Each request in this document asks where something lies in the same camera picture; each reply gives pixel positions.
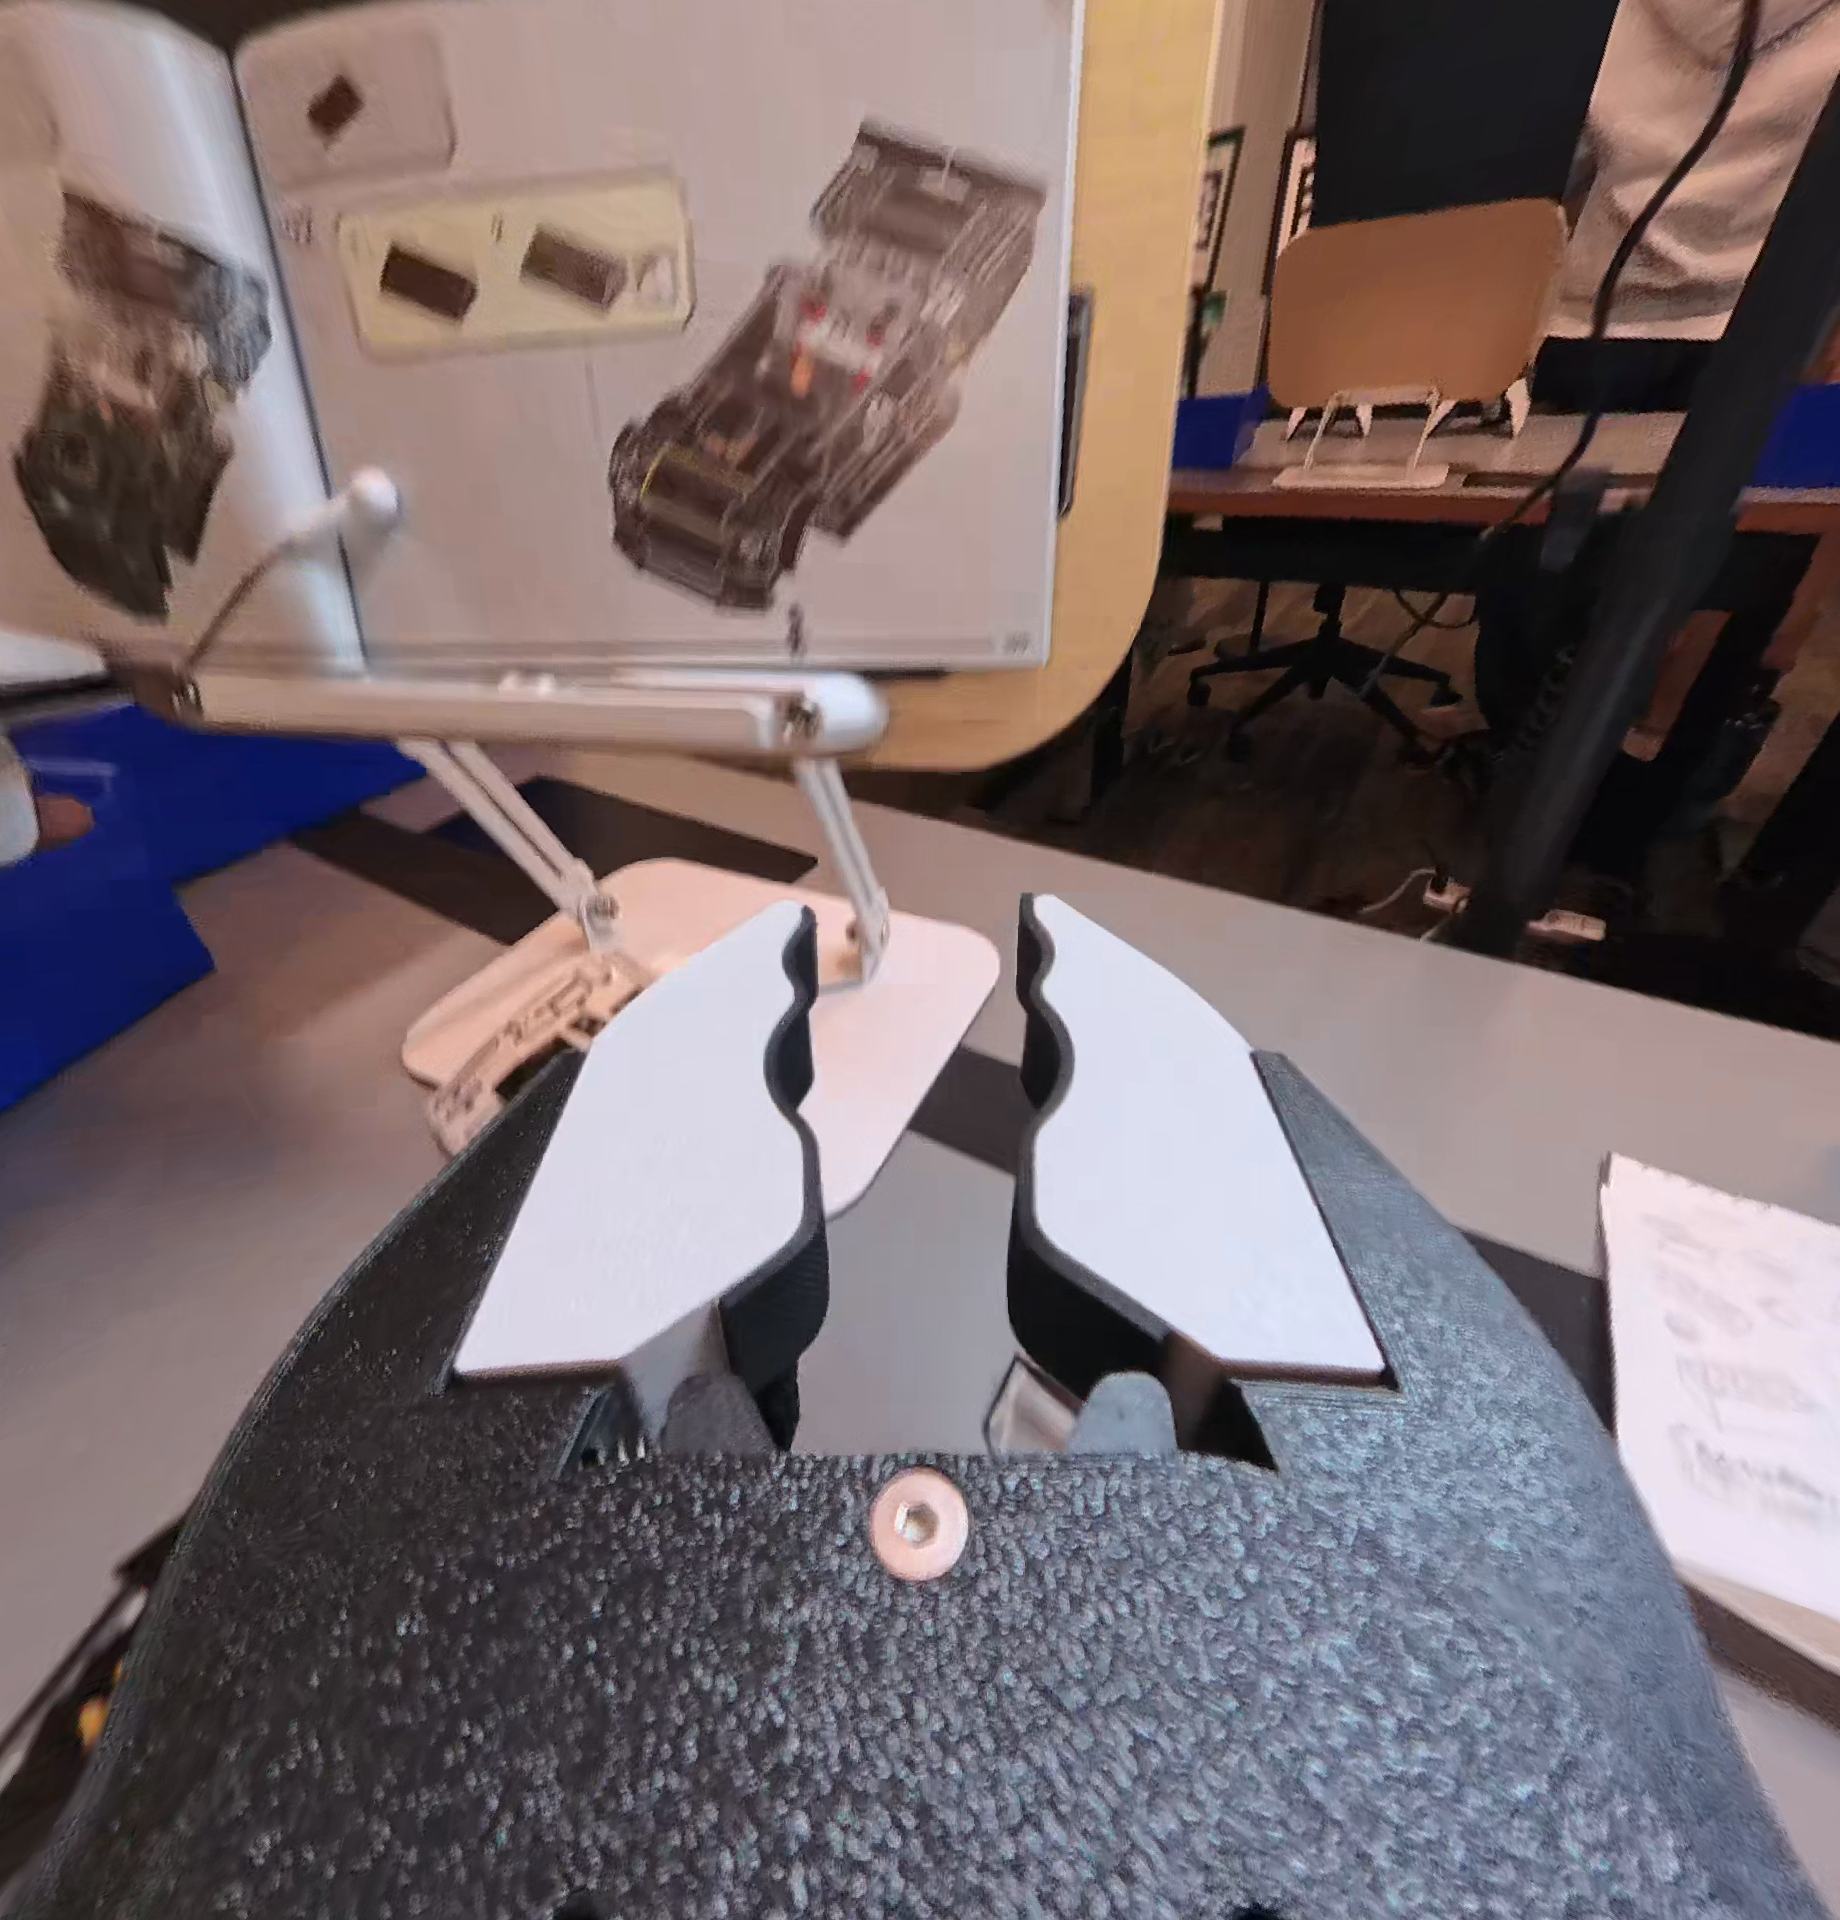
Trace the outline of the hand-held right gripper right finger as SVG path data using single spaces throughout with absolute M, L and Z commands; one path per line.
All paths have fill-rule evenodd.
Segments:
M 1072 1412 L 1131 1378 L 1163 1448 L 1264 1448 L 1250 1385 L 1389 1391 L 1340 1236 L 1240 1031 L 1125 937 L 1019 899 L 1008 1313 Z

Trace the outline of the black metal pole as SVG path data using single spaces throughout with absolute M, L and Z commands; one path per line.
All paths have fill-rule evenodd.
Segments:
M 1510 957 L 1554 905 L 1667 645 L 1727 555 L 1757 458 L 1838 324 L 1840 75 L 1659 482 L 1606 563 L 1539 752 L 1495 791 L 1486 864 L 1449 935 L 1455 946 Z

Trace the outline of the black office chair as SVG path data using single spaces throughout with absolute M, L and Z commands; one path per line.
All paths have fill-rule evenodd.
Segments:
M 1389 683 L 1405 681 L 1427 687 L 1427 713 L 1445 716 L 1463 704 L 1463 694 L 1450 672 L 1415 660 L 1409 654 L 1417 638 L 1441 627 L 1440 608 L 1447 597 L 1438 597 L 1427 607 L 1415 607 L 1403 592 L 1386 590 L 1389 600 L 1403 611 L 1403 630 L 1389 640 L 1365 642 L 1348 637 L 1344 630 L 1348 586 L 1344 583 L 1320 583 L 1313 586 L 1315 630 L 1310 637 L 1268 645 L 1266 624 L 1275 586 L 1277 580 L 1254 585 L 1244 645 L 1232 651 L 1221 637 L 1208 637 L 1208 660 L 1198 661 L 1186 677 L 1182 700 L 1194 713 L 1212 709 L 1214 683 L 1221 679 L 1270 677 L 1257 697 L 1227 716 L 1224 752 L 1229 758 L 1240 757 L 1250 741 L 1250 729 L 1292 697 L 1320 702 L 1328 689 L 1341 687 L 1371 711 L 1389 732 L 1395 732 L 1408 754 L 1415 758 L 1430 757 L 1432 748 L 1424 743 L 1427 732 L 1422 725 L 1395 700 Z

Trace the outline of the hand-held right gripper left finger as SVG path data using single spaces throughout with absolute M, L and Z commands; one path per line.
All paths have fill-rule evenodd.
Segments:
M 591 1044 L 452 1380 L 618 1380 L 665 1442 L 791 1442 L 830 1309 L 817 921 L 764 907 Z

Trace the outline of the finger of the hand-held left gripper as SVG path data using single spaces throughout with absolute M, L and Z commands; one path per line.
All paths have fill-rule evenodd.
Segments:
M 116 697 L 119 679 L 91 642 L 0 627 L 0 722 Z

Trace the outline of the crumpled white paper bag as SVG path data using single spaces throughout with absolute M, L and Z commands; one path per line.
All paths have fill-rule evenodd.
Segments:
M 1840 1681 L 1840 1225 L 1605 1162 L 1613 1427 L 1682 1579 Z

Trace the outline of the wooden stand board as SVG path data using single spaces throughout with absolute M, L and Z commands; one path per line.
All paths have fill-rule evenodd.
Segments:
M 1282 492 L 1430 492 L 1450 466 L 1430 456 L 1462 405 L 1501 400 L 1518 435 L 1530 368 L 1546 337 L 1569 245 L 1559 202 L 1522 196 L 1310 227 L 1280 255 L 1268 298 L 1266 388 L 1286 440 L 1313 436 L 1272 474 Z M 1379 410 L 1421 411 L 1405 458 L 1321 454 L 1333 420 L 1371 436 Z
M 1072 279 L 1093 294 L 1093 327 L 1047 661 L 890 683 L 890 732 L 848 771 L 1015 761 L 1079 720 L 1130 660 L 1160 571 L 1221 20 L 1221 1 L 1085 6 Z

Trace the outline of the blue plastic bin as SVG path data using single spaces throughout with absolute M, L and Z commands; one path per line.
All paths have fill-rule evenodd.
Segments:
M 0 1114 L 213 972 L 185 882 L 420 777 L 385 743 L 189 732 L 140 707 L 15 748 L 92 830 L 0 870 Z

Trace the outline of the lego instruction booklet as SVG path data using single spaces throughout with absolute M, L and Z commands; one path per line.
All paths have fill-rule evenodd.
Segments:
M 0 4 L 0 625 L 1036 664 L 1085 4 Z

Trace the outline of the small blue storage bin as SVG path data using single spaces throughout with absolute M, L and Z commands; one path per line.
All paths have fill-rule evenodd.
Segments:
M 1234 470 L 1268 420 L 1268 385 L 1229 394 L 1195 394 L 1176 400 L 1172 470 Z
M 1755 492 L 1840 492 L 1840 382 L 1794 390 L 1759 454 Z

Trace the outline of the white stand rod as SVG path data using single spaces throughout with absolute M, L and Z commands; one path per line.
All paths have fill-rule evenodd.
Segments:
M 891 905 L 867 851 L 836 758 L 797 757 L 792 777 L 827 841 L 831 871 L 840 879 L 851 919 L 836 981 L 869 985 L 883 971 L 891 938 Z
M 435 780 L 480 831 L 599 952 L 614 946 L 619 907 L 591 867 L 553 834 L 501 765 L 474 741 L 401 736 L 397 748 Z

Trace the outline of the long wooden table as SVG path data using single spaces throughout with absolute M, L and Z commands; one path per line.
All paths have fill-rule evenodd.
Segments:
M 1680 420 L 1672 413 L 1615 415 L 1596 428 L 1584 465 L 1613 475 L 1609 508 L 1645 502 Z M 1268 422 L 1236 466 L 1176 466 L 1165 512 L 1189 521 L 1310 516 L 1495 525 L 1562 463 L 1577 427 L 1577 417 L 1562 415 L 1534 415 L 1518 436 L 1441 427 L 1409 465 L 1418 422 L 1376 420 L 1367 440 L 1328 435 L 1310 470 L 1313 435 L 1290 442 L 1282 422 Z M 1736 527 L 1840 537 L 1840 489 L 1748 489 Z

